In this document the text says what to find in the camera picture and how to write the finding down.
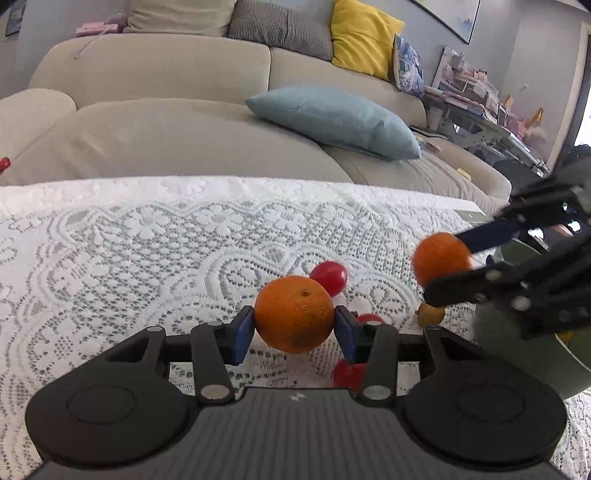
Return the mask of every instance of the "lace pattern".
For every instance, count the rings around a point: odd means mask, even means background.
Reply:
[[[228,322],[267,282],[307,275],[334,259],[350,273],[335,298],[420,332],[421,291],[410,258],[418,241],[469,224],[461,200],[376,187],[296,180],[87,180],[0,192],[0,477],[21,479],[40,459],[24,411],[43,385],[149,325],[187,333]],[[444,326],[473,339],[473,306]],[[255,336],[234,386],[325,387],[340,358],[333,336],[308,355],[285,355]],[[401,366],[399,393],[418,381]],[[171,381],[192,393],[188,365]],[[591,397],[567,402],[556,465],[586,478]]]

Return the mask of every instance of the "light blue pillow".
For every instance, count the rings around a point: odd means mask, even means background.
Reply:
[[[335,87],[287,87],[246,101],[253,113],[312,140],[387,160],[420,158],[413,133],[395,113]]]

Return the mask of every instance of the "gray wall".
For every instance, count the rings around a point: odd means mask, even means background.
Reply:
[[[539,148],[547,158],[560,129],[573,84],[581,23],[591,15],[554,0],[524,0],[527,7],[503,87],[515,93],[524,83],[529,88],[515,97],[514,113],[531,117],[544,108],[541,126],[548,142]]]
[[[13,82],[26,88],[45,54],[86,22],[125,11],[129,0],[28,0],[17,42]]]
[[[14,84],[12,71],[17,54],[18,34],[5,37],[9,12],[0,17],[0,98],[12,95],[20,90]]]
[[[315,16],[326,23],[332,18],[333,0],[271,0]],[[402,33],[421,56],[426,81],[431,84],[443,47],[466,53],[477,68],[488,71],[493,85],[501,88],[519,27],[521,4],[525,0],[480,0],[470,45],[464,44],[447,27],[410,0],[363,0],[406,22]]]

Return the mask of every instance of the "red cherry tomato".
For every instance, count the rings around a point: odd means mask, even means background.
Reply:
[[[347,269],[337,262],[322,262],[310,272],[310,278],[316,280],[331,297],[341,293],[347,284]]]
[[[333,371],[333,385],[337,388],[349,388],[353,393],[357,393],[366,367],[367,364],[351,365],[345,358],[342,358]]]
[[[364,313],[363,315],[359,315],[357,317],[357,321],[359,323],[368,323],[368,322],[379,322],[379,323],[386,323],[382,320],[382,317],[376,315],[375,313]]]
[[[10,158],[4,157],[0,159],[0,173],[6,170],[10,166]]]

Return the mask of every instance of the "picture frame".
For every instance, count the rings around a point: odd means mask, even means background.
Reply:
[[[411,0],[469,44],[480,10],[480,0]]]
[[[10,9],[8,14],[8,22],[6,25],[5,36],[9,37],[21,31],[21,23],[23,15],[25,14],[25,8],[27,6],[27,0],[16,0]]]

